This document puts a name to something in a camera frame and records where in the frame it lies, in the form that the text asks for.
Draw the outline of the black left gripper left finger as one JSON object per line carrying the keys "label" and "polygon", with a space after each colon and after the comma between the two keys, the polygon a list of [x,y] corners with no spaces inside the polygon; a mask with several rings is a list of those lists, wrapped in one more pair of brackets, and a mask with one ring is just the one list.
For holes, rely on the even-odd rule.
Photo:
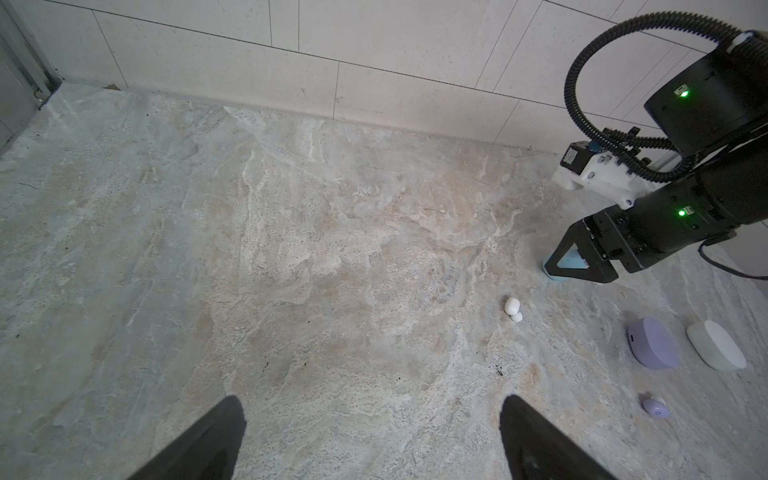
{"label": "black left gripper left finger", "polygon": [[240,400],[229,395],[129,479],[231,479],[246,426]]}

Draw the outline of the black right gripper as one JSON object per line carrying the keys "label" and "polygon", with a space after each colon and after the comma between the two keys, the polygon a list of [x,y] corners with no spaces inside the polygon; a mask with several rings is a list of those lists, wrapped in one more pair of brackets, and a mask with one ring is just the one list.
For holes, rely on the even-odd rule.
{"label": "black right gripper", "polygon": [[[596,229],[594,235],[587,225]],[[739,225],[740,201],[732,191],[691,174],[627,210],[611,206],[591,215],[587,224],[575,222],[544,261],[544,272],[555,280],[607,284],[619,278],[610,260],[636,273]]]}

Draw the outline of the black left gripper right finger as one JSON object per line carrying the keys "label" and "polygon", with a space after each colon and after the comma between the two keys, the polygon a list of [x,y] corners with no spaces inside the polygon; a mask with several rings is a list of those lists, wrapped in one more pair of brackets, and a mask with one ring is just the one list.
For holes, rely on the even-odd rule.
{"label": "black left gripper right finger", "polygon": [[499,430],[513,479],[615,479],[518,395],[504,400]]}

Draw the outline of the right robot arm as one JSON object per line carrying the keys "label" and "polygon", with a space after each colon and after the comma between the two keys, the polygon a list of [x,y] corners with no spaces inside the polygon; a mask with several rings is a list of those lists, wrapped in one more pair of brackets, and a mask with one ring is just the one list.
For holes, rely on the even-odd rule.
{"label": "right robot arm", "polygon": [[690,246],[726,241],[767,217],[767,39],[697,15],[671,28],[715,43],[712,52],[664,84],[645,108],[659,138],[596,127],[577,82],[603,47],[654,27],[650,16],[620,23],[588,44],[564,84],[567,111],[585,134],[556,175],[613,205],[572,224],[545,260],[553,278],[609,283],[616,266],[635,273]]}

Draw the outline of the light blue earbud charging case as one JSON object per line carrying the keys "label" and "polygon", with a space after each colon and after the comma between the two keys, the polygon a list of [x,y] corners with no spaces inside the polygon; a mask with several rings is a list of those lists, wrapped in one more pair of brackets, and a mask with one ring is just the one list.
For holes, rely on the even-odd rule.
{"label": "light blue earbud charging case", "polygon": [[[549,257],[546,257],[542,261],[542,270],[550,280],[555,282],[564,282],[569,280],[569,277],[555,276],[550,274],[546,269],[546,263],[548,260],[549,260]],[[581,255],[577,250],[577,246],[575,244],[572,244],[569,250],[558,261],[558,266],[564,269],[576,269],[576,270],[587,270],[589,268],[588,263],[581,257]]]}

